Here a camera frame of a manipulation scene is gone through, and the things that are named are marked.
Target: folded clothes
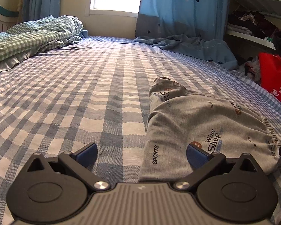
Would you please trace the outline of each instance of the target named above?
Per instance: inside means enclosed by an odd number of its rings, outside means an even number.
[[[149,98],[140,181],[175,181],[190,174],[189,144],[228,158],[251,153],[266,174],[277,167],[280,142],[259,113],[233,100],[187,90],[165,77],[155,79]]]
[[[245,27],[252,31],[253,35],[264,39],[272,38],[277,27],[264,18],[263,14],[257,12],[235,11],[228,17],[228,22],[233,25]]]
[[[227,29],[230,31],[235,31],[235,32],[239,32],[242,34],[253,35],[252,31],[250,31],[248,28],[238,26],[238,25],[233,25],[233,24],[228,23]]]

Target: white shelf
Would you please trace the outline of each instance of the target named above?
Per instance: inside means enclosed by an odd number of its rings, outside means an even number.
[[[250,41],[253,41],[255,43],[261,44],[263,46],[269,47],[273,50],[276,50],[275,47],[274,47],[274,44],[272,42],[257,38],[255,36],[242,34],[242,33],[239,33],[239,32],[229,31],[229,30],[227,30],[227,34],[232,35],[232,36],[236,36],[236,37],[239,37],[239,38],[243,38],[243,39],[246,39],[246,40],[250,40]]]
[[[281,18],[281,0],[234,0],[243,7],[252,11],[259,11]]]

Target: curtain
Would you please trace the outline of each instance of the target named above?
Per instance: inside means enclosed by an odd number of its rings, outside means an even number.
[[[23,22],[59,17],[60,0],[23,0]]]
[[[230,0],[141,0],[135,37],[223,39]]]

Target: red bag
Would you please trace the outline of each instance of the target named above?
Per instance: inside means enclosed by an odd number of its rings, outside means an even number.
[[[259,53],[261,87],[281,101],[281,58],[279,55]]]

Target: checkered bedding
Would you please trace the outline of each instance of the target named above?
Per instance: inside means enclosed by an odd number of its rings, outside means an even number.
[[[113,185],[137,182],[148,91],[158,76],[262,113],[281,141],[281,103],[237,72],[127,39],[83,39],[37,54],[0,74],[0,224],[12,221],[6,192],[36,151],[53,157],[96,142],[94,173]],[[279,195],[272,217],[278,224],[281,168],[269,179]]]
[[[55,19],[50,15],[37,21],[17,24],[0,33],[0,62],[15,55],[21,62],[20,58],[31,49],[35,54],[63,47],[67,43],[75,43],[81,40],[78,35],[82,29],[82,22],[72,16],[60,16]]]

